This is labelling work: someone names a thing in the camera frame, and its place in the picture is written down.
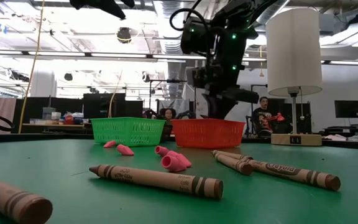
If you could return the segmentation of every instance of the lamp shade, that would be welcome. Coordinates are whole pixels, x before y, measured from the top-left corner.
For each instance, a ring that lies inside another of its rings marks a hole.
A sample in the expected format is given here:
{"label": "lamp shade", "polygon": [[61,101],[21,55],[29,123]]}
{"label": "lamp shade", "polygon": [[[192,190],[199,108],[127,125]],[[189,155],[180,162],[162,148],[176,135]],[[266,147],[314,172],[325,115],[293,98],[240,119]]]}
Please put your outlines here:
{"label": "lamp shade", "polygon": [[312,9],[279,13],[267,23],[267,83],[273,96],[302,95],[322,90],[319,14]]}

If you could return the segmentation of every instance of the pink eraser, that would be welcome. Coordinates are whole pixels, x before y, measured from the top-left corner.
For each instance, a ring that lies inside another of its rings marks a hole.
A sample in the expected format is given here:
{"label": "pink eraser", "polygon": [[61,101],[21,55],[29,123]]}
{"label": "pink eraser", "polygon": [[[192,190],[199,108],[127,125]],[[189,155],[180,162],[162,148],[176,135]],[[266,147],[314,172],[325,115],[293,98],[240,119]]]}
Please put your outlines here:
{"label": "pink eraser", "polygon": [[191,162],[183,155],[183,154],[178,154],[177,158],[186,166],[186,167],[191,167]]}
{"label": "pink eraser", "polygon": [[164,156],[161,160],[161,165],[172,172],[179,172],[186,169],[186,165],[174,156]]}
{"label": "pink eraser", "polygon": [[162,146],[157,146],[155,148],[155,153],[157,153],[160,156],[165,156],[167,155],[167,153],[169,152],[169,149],[167,149],[166,147],[162,147]]}
{"label": "pink eraser", "polygon": [[113,147],[113,146],[115,146],[115,145],[116,145],[116,142],[115,142],[114,140],[112,140],[112,141],[109,141],[109,142],[107,142],[106,144],[104,144],[103,147],[109,148],[109,147]]}
{"label": "pink eraser", "polygon": [[175,152],[175,151],[169,150],[169,151],[167,152],[167,156],[177,157],[177,156],[178,156],[178,153]]}
{"label": "pink eraser", "polygon": [[130,149],[128,146],[123,146],[121,144],[117,146],[117,151],[124,156],[133,156],[134,155],[134,152],[132,151],[132,149]]}

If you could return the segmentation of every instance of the green table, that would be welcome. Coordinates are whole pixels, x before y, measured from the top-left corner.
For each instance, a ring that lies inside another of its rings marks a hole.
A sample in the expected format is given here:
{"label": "green table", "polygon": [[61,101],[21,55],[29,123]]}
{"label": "green table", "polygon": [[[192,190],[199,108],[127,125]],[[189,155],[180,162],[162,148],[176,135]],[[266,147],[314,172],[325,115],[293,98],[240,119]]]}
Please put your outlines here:
{"label": "green table", "polygon": [[[222,179],[222,200],[97,178],[88,168],[115,164],[166,172],[154,147],[120,156],[93,140],[0,143],[0,181],[53,203],[48,223],[358,223],[358,149],[242,144],[235,153],[260,161],[319,170],[340,177],[338,192],[216,162],[207,149],[164,146],[193,163],[184,174]],[[11,223],[0,215],[0,223]]]}

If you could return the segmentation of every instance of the orange basket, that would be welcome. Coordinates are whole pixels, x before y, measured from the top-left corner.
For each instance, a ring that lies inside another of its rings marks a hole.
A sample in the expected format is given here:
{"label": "orange basket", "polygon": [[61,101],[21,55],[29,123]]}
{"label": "orange basket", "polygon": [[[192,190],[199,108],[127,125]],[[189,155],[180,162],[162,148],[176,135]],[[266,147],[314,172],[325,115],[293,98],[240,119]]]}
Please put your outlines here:
{"label": "orange basket", "polygon": [[220,119],[171,120],[178,146],[217,149],[241,144],[245,122]]}

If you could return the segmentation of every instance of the green basket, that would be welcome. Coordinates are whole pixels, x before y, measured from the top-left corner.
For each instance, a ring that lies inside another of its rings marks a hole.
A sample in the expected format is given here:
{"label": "green basket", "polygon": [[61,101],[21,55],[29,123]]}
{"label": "green basket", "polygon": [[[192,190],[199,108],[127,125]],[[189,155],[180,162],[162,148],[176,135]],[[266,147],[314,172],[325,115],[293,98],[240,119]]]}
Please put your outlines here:
{"label": "green basket", "polygon": [[164,120],[144,118],[91,119],[94,141],[115,140],[125,146],[156,146],[160,143]]}

